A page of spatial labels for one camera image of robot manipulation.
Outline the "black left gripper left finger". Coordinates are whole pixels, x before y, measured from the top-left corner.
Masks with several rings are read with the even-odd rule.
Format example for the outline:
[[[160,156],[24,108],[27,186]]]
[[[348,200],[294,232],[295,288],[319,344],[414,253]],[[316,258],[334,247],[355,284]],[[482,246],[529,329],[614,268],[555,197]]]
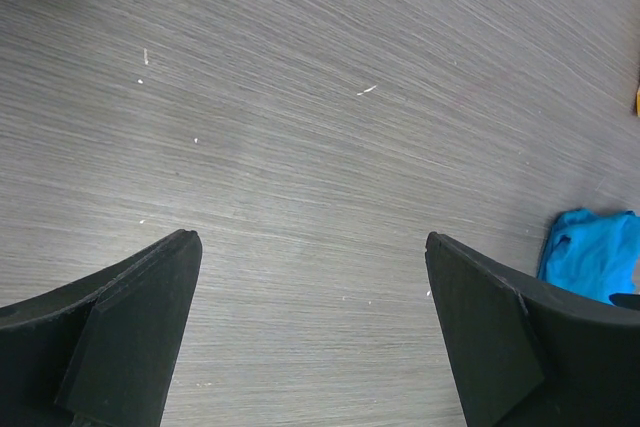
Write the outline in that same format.
[[[177,230],[1,309],[4,426],[158,426],[202,259]]]

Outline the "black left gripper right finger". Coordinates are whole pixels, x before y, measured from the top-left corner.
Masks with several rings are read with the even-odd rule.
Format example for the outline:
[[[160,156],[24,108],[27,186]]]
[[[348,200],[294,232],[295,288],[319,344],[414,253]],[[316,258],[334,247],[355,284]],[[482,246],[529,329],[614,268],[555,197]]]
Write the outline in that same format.
[[[638,425],[638,295],[592,300],[436,232],[425,248],[467,425]]]

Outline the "blue t-shirt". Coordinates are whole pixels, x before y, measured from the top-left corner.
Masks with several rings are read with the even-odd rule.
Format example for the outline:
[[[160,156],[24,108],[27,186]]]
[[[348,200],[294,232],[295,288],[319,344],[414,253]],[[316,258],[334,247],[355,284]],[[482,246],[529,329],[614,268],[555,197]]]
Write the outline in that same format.
[[[632,294],[639,259],[639,216],[599,215],[588,209],[560,214],[547,236],[537,278],[571,293],[609,304]]]

